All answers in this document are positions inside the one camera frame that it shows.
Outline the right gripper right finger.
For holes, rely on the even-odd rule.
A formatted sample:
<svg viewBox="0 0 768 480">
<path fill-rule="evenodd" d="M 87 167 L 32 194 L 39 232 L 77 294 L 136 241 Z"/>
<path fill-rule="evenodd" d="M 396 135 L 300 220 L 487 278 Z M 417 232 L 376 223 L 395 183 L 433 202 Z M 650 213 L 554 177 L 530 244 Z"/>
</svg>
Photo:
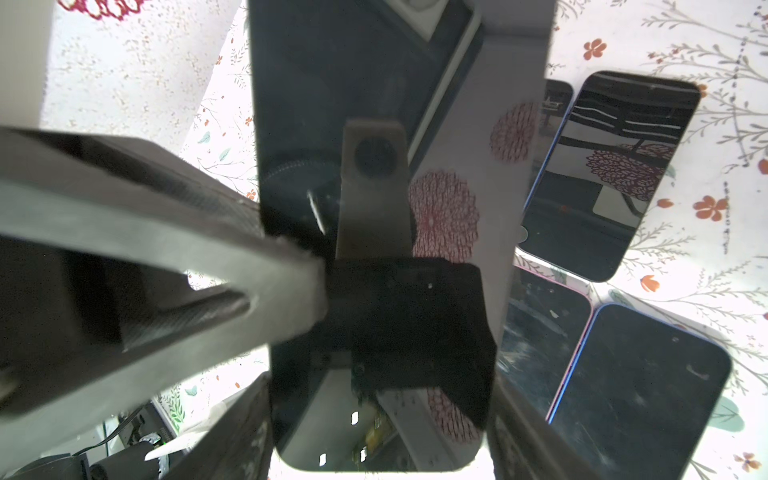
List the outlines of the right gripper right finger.
<svg viewBox="0 0 768 480">
<path fill-rule="evenodd" d="M 487 439 L 501 480 L 589 480 L 599 475 L 503 375 L 495 376 Z"/>
</svg>

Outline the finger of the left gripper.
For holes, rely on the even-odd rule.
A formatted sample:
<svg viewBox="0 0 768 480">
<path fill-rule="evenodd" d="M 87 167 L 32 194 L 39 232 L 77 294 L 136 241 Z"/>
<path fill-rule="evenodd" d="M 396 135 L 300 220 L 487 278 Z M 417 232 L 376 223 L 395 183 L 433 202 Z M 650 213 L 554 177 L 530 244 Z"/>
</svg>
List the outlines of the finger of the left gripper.
<svg viewBox="0 0 768 480">
<path fill-rule="evenodd" d="M 35 456 L 307 332 L 323 262 L 148 141 L 1 132 L 1 452 Z"/>
</svg>

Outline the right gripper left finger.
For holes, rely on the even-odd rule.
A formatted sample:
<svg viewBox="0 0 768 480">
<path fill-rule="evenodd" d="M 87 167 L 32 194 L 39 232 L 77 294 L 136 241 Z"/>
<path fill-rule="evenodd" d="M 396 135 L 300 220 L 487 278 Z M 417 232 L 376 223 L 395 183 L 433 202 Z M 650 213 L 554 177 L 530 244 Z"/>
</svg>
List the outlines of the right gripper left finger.
<svg viewBox="0 0 768 480">
<path fill-rule="evenodd" d="M 261 374 L 167 479 L 267 480 L 273 453 L 271 375 Z"/>
</svg>

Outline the phone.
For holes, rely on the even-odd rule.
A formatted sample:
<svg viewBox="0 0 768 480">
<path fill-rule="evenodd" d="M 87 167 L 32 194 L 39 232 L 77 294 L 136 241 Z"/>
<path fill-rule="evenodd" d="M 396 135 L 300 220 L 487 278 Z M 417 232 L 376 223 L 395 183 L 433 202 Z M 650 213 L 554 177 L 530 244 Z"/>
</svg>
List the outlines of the phone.
<svg viewBox="0 0 768 480">
<path fill-rule="evenodd" d="M 560 80 L 545 80 L 543 99 L 537 110 L 534 135 L 529 144 L 530 168 L 524 209 L 528 208 L 532 200 L 533 191 L 544 163 L 556 143 L 573 99 L 574 89 L 569 83 Z"/>
<path fill-rule="evenodd" d="M 549 423 L 603 479 L 679 479 L 731 370 L 729 354 L 704 337 L 607 304 Z"/>
<path fill-rule="evenodd" d="M 527 270 L 513 271 L 498 368 L 548 417 L 592 315 L 588 298 Z"/>
<path fill-rule="evenodd" d="M 264 227 L 324 261 L 328 297 L 316 326 L 269 349 L 277 453 L 314 472 L 462 469 L 495 345 L 465 245 L 417 252 L 415 173 L 479 18 L 462 1 L 248 8 Z"/>
<path fill-rule="evenodd" d="M 611 279 L 700 100 L 681 80 L 591 74 L 526 202 L 522 250 L 592 282 Z"/>
</svg>

